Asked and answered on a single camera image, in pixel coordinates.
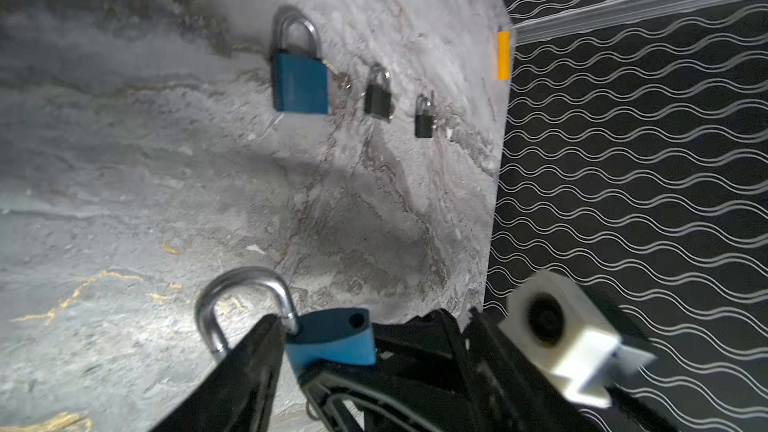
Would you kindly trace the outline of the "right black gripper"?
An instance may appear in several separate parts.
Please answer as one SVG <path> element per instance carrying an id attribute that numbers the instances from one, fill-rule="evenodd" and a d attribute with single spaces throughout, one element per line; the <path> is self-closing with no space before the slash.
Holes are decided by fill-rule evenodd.
<path id="1" fill-rule="evenodd" d="M 377 363 L 320 361 L 298 384 L 328 431 L 362 431 L 345 403 L 393 431 L 595 431 L 489 319 L 444 309 L 372 325 Z M 464 390 L 463 395 L 446 390 Z"/>

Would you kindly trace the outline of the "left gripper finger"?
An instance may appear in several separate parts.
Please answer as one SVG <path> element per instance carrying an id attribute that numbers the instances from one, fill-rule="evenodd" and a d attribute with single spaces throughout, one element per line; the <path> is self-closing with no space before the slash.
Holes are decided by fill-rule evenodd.
<path id="1" fill-rule="evenodd" d="M 264 316 L 156 431 L 266 431 L 276 395 L 284 332 Z"/>

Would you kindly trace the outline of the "blue padlock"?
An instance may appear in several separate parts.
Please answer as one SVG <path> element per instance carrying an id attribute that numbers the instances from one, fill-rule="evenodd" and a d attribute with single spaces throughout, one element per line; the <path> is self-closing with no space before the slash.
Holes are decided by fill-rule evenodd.
<path id="1" fill-rule="evenodd" d="M 303 27 L 309 37 L 309 50 L 291 51 L 290 29 Z M 281 6 L 274 17 L 271 79 L 273 106 L 279 113 L 328 115 L 329 67 L 323 60 L 322 38 L 318 27 L 300 9 Z"/>
<path id="2" fill-rule="evenodd" d="M 239 267 L 219 275 L 197 298 L 196 326 L 216 362 L 226 357 L 230 347 L 218 324 L 215 306 L 220 296 L 240 286 L 257 286 L 272 293 L 286 336 L 285 351 L 295 376 L 321 360 L 352 366 L 372 366 L 377 362 L 367 309 L 335 308 L 300 315 L 282 277 L 259 266 Z"/>

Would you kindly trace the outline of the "black padlock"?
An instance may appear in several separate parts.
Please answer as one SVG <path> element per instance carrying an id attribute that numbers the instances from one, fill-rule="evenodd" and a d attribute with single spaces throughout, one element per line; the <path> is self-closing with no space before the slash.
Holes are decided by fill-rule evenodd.
<path id="1" fill-rule="evenodd" d="M 391 74 L 380 63 L 371 67 L 363 109 L 367 115 L 386 122 L 390 122 L 393 117 Z"/>
<path id="2" fill-rule="evenodd" d="M 416 138 L 432 138 L 435 130 L 434 92 L 416 99 L 414 133 Z"/>

